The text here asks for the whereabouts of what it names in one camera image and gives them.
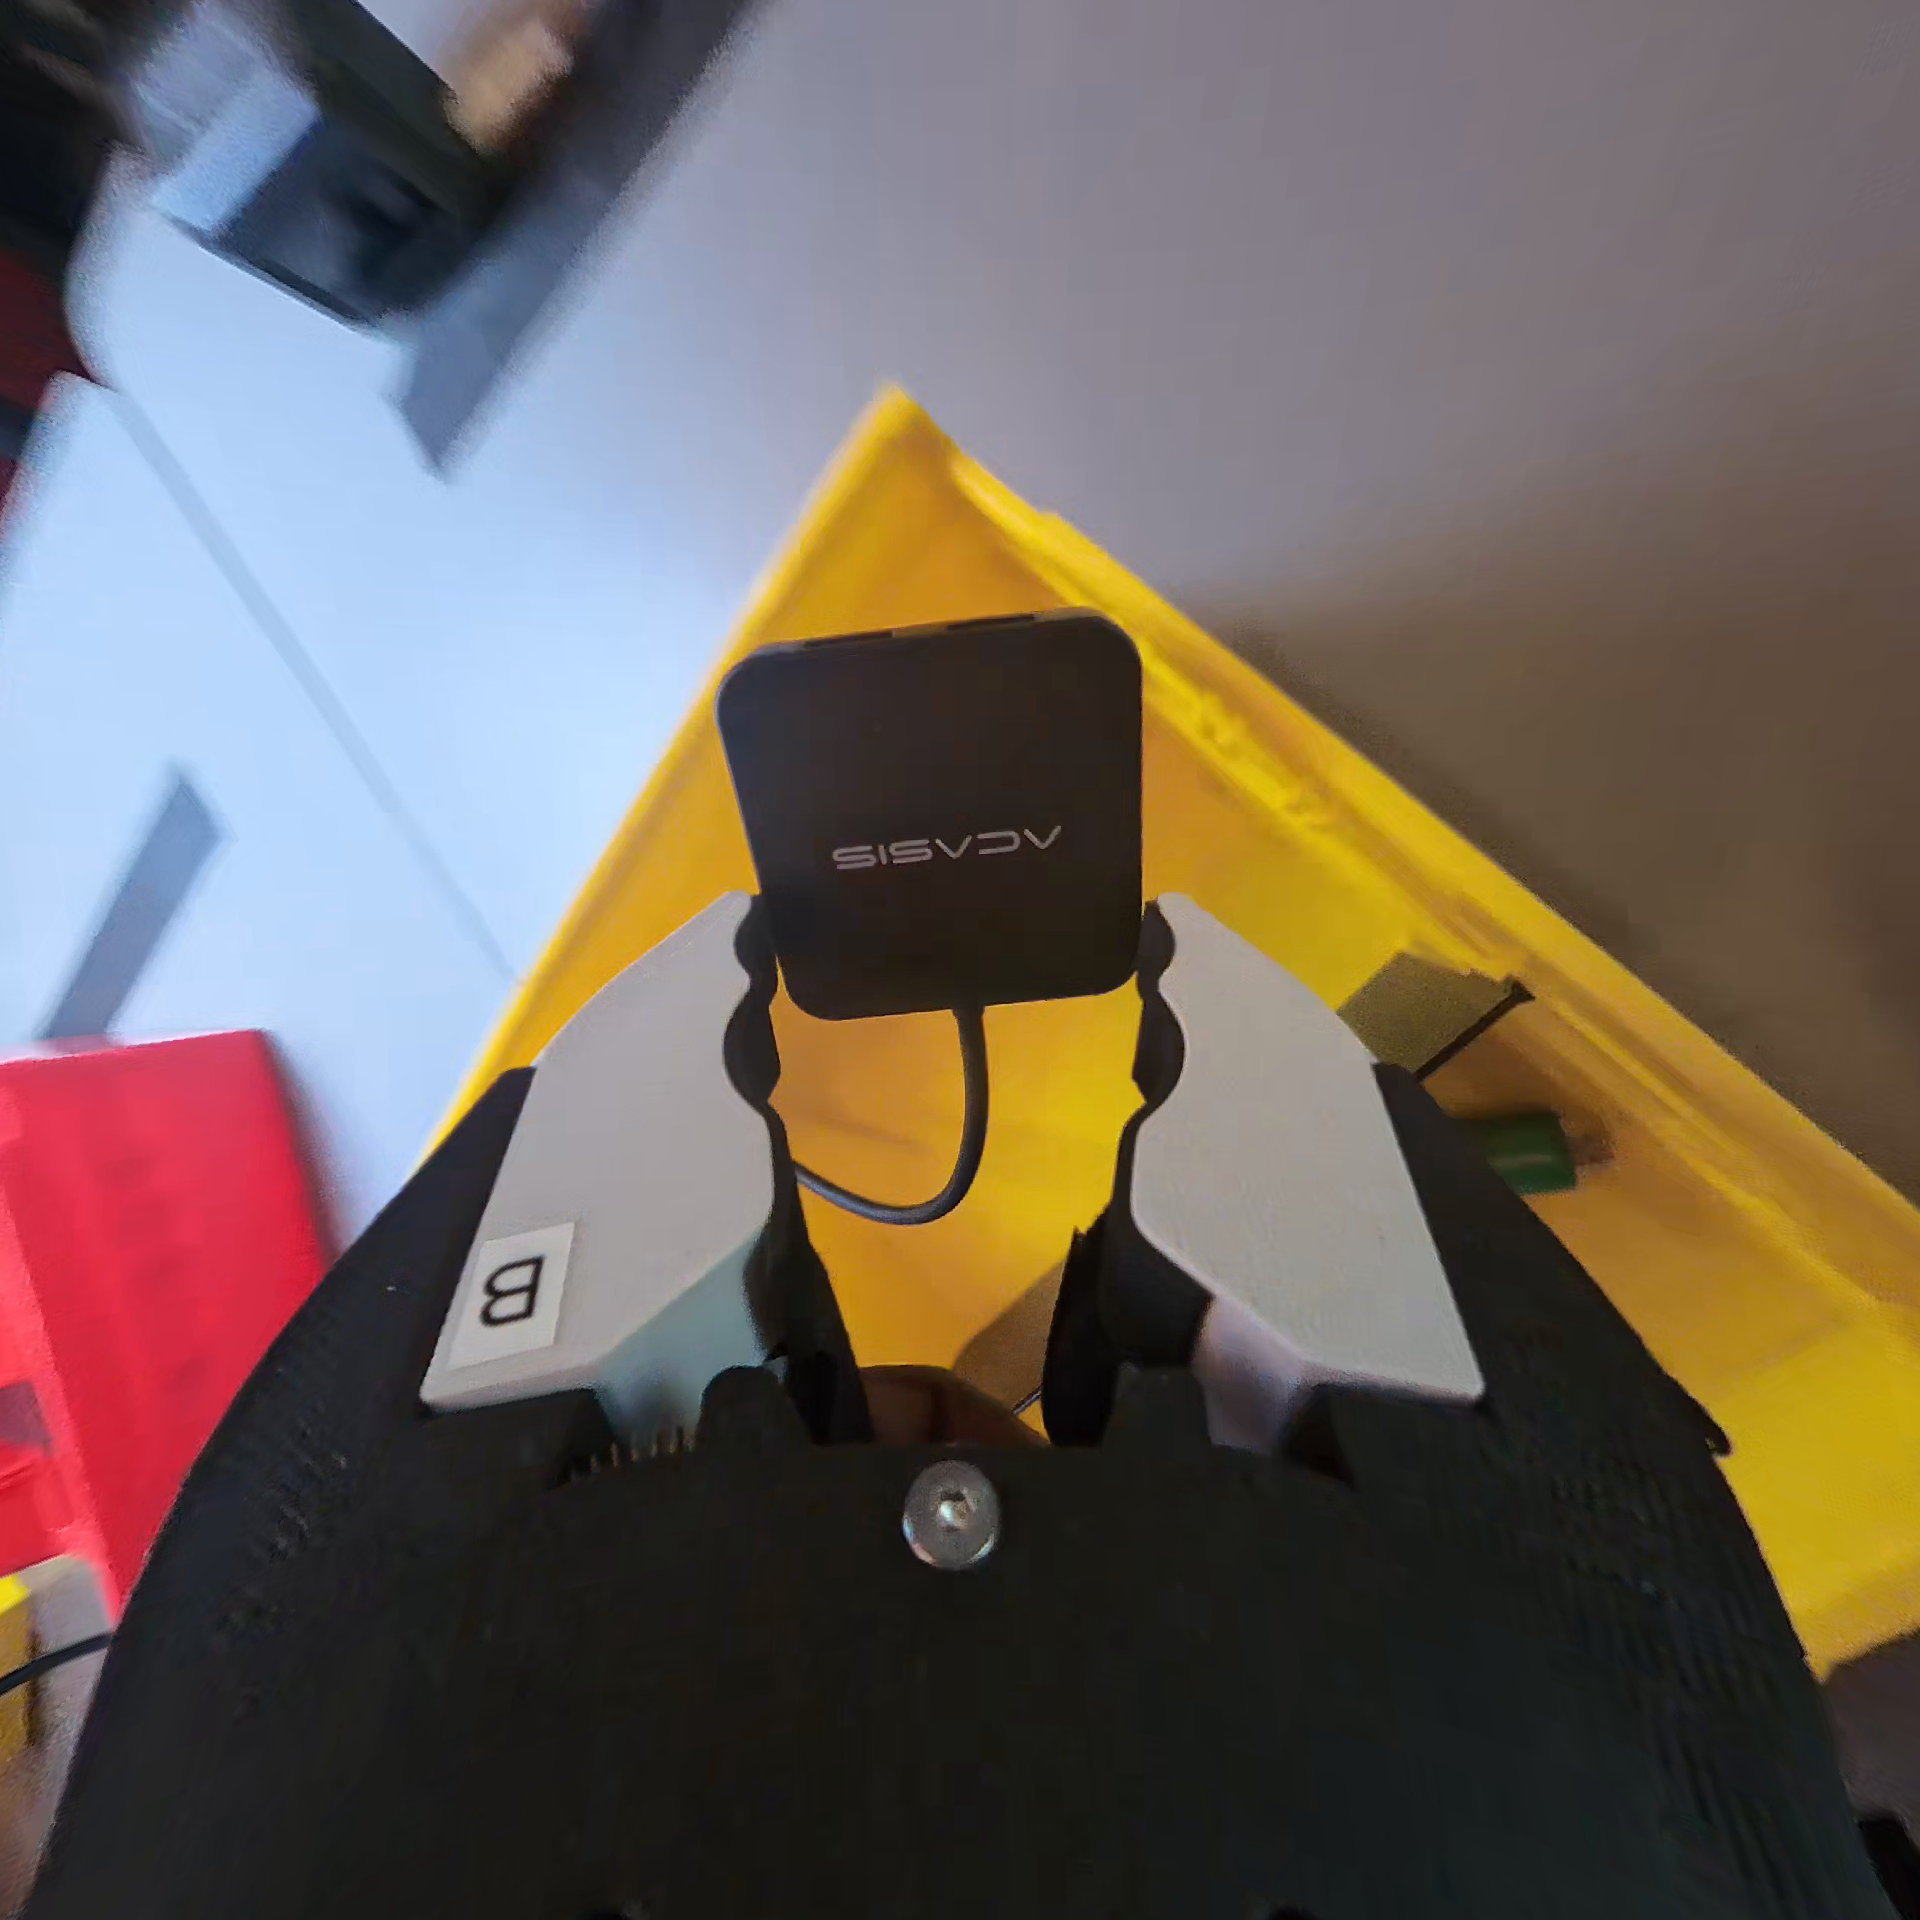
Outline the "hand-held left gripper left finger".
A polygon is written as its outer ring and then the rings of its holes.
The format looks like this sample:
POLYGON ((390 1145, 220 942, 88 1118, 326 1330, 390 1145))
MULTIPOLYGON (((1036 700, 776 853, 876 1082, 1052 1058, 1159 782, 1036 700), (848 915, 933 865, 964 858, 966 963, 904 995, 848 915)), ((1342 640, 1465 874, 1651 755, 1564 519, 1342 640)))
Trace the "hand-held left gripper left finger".
POLYGON ((798 1355, 814 1254, 770 1004, 755 899, 722 892, 542 1045, 427 1413, 588 1390, 607 1423, 694 1423, 710 1377, 798 1355))

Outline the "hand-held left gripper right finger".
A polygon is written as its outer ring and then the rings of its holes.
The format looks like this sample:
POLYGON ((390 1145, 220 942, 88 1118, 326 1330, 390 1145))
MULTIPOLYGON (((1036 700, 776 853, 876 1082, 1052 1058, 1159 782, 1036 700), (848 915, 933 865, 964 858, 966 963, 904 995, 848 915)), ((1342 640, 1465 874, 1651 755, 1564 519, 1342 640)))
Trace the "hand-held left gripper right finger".
POLYGON ((1176 1067, 1145 1098, 1125 1216, 1205 1296, 1205 1404, 1307 1404, 1325 1386, 1482 1404, 1376 1058, 1200 904, 1164 892, 1156 915, 1176 1067))

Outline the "yellow plastic bin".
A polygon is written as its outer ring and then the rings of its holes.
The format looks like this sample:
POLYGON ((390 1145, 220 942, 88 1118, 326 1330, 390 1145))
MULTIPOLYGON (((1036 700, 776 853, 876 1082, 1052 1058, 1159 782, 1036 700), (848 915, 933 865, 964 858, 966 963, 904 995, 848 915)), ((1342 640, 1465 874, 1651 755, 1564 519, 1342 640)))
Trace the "yellow plastic bin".
POLYGON ((1533 1209, 1732 1436, 1811 1669, 1917 1633, 1917 1206, 896 388, 853 421, 431 1145, 627 963, 755 883, 710 720, 745 654, 1052 610, 1140 644, 1146 892, 1185 892, 1331 1004, 1402 954, 1533 994, 1429 1090, 1455 1118, 1555 1108, 1603 1145, 1533 1209))

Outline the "black square hdmi hub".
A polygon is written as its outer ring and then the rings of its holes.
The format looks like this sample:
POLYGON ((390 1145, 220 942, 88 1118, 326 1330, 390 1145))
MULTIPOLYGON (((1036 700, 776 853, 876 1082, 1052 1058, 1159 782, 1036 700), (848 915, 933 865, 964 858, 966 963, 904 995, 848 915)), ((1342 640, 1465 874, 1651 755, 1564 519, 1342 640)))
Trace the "black square hdmi hub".
POLYGON ((1099 613, 770 644, 715 734, 818 1022, 1104 995, 1140 957, 1145 665, 1099 613))

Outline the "red plastic bin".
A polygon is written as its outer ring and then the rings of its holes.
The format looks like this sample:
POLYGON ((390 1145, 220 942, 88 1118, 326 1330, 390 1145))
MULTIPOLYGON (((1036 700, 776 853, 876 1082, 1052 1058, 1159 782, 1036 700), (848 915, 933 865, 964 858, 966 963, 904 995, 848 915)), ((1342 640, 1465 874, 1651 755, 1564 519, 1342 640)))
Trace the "red plastic bin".
POLYGON ((323 1283, 269 1035, 0 1067, 0 1566, 126 1609, 185 1471, 323 1283))

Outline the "black bin divider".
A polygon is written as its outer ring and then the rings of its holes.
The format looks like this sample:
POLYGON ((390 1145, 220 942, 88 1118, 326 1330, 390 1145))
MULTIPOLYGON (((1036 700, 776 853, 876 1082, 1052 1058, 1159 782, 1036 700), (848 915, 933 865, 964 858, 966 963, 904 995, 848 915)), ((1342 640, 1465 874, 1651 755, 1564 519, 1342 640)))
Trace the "black bin divider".
POLYGON ((1455 973, 1422 954, 1395 954, 1337 1004, 1337 1019, 1382 1067, 1399 1067, 1422 1082, 1524 1004, 1533 1004, 1533 994, 1515 976, 1455 973))

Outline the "black tape strip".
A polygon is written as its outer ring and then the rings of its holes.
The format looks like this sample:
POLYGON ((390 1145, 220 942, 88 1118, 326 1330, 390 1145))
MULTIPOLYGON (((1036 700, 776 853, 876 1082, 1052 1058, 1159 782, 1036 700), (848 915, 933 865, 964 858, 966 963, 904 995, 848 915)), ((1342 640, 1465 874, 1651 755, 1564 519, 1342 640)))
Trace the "black tape strip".
POLYGON ((112 1040, 132 988, 146 980, 220 844, 224 826, 204 792, 181 768, 170 774, 151 826, 126 858, 94 931, 34 1032, 37 1045, 112 1040))

